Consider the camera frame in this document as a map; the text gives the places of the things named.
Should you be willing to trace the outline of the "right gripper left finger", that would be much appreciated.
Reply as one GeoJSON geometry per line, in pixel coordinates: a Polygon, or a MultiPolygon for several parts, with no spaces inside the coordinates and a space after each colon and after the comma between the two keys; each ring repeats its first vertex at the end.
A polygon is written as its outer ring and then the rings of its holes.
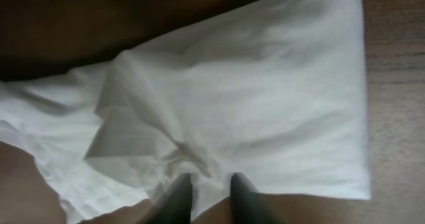
{"type": "Polygon", "coordinates": [[[193,204],[191,175],[180,175],[137,224],[190,224],[193,204]]]}

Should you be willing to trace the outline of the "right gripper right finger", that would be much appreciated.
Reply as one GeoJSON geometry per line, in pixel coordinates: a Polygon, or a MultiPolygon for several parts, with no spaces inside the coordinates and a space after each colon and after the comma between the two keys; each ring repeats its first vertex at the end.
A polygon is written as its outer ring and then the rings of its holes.
{"type": "Polygon", "coordinates": [[[233,224],[282,224],[241,173],[230,179],[230,212],[233,224]]]}

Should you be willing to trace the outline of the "white t-shirt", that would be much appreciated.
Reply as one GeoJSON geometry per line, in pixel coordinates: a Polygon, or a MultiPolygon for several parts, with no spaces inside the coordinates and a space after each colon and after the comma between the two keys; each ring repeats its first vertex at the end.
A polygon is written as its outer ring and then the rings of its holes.
{"type": "Polygon", "coordinates": [[[269,194],[369,199],[362,0],[259,0],[114,60],[1,84],[1,140],[30,153],[69,223],[195,175],[269,194]]]}

